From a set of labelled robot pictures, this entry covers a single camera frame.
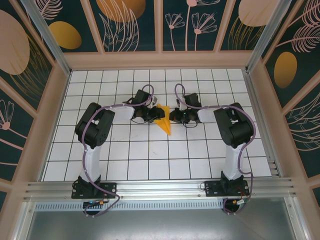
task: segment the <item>white tile grid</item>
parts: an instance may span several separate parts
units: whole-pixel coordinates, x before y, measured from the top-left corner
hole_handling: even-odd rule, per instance
[[[91,102],[107,106],[126,101],[148,82],[154,86],[158,103],[170,108],[177,107],[174,87],[182,83],[187,94],[200,93],[203,106],[231,104],[236,100],[254,118],[239,69],[74,71],[46,163],[44,181],[72,181],[79,175],[81,144],[74,130]],[[171,133],[167,136],[156,124],[138,125],[126,121],[113,125],[101,149],[101,179],[220,177],[226,146],[216,123],[201,123],[196,128],[171,124]],[[251,169],[254,177],[271,175],[261,139],[253,141],[245,151],[243,170]]]

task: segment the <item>yellow circle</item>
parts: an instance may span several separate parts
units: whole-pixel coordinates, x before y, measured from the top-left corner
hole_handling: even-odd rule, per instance
[[[249,27],[261,27],[268,23],[279,0],[241,0],[239,19]]]
[[[65,49],[76,49],[81,45],[79,32],[65,21],[55,21],[49,25],[56,42]]]
[[[277,58],[274,66],[274,81],[279,88],[288,87],[297,72],[297,59],[291,52],[285,51]]]
[[[8,74],[21,74],[30,57],[28,35],[10,14],[0,10],[0,69]]]
[[[96,0],[96,3],[106,17],[120,23],[130,21],[128,17],[125,17],[126,11],[123,3],[128,12],[130,9],[134,13],[136,19],[140,18],[146,9],[146,0]]]

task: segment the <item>enclosure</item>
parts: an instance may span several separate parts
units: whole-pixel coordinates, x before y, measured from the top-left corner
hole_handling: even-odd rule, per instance
[[[0,238],[320,239],[319,23],[319,0],[1,1]],[[227,215],[226,196],[202,188],[226,162],[215,121],[171,121],[167,134],[128,119],[99,158],[120,200],[86,218],[88,200],[71,196],[89,104],[151,85],[172,112],[177,84],[252,118],[247,208]]]

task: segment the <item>flower illustration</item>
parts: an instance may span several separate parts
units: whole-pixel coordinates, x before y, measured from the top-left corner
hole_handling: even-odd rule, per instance
[[[195,33],[194,50],[197,51],[197,37],[199,34],[212,33],[217,30],[217,25],[214,25],[216,20],[214,14],[202,14],[199,19],[199,13],[192,14],[192,25]]]
[[[179,14],[172,14],[172,17],[170,13],[165,15],[166,23],[168,24],[170,29],[177,29],[185,26],[185,22],[182,21],[183,18],[181,16],[181,13]]]
[[[195,7],[197,5],[212,5],[212,4],[217,4],[219,3],[220,0],[209,0],[209,1],[204,1],[204,0],[186,0],[186,3],[189,5],[189,7]]]
[[[12,115],[14,114],[15,105],[8,101],[6,103],[3,99],[0,100],[0,129],[8,130],[10,129],[10,122],[12,119]]]

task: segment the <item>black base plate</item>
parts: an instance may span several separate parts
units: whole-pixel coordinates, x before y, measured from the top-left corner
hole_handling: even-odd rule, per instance
[[[93,193],[87,193],[87,192],[83,193],[80,190],[81,188],[82,187],[78,182],[74,183],[73,191],[71,195],[72,199],[115,199],[116,198],[116,196],[104,193],[103,191],[100,191],[100,190],[97,192],[96,195],[94,195]],[[117,192],[117,184],[115,182],[100,182],[100,188],[112,193]]]
[[[249,187],[248,182],[246,180],[243,180],[241,185],[238,186],[242,192],[244,192],[247,196],[249,195]],[[225,196],[241,196],[241,191],[237,189],[236,191],[233,191],[232,193],[226,193],[219,180],[217,181],[205,181],[204,182],[204,188],[205,188],[205,196],[206,197],[225,197]]]

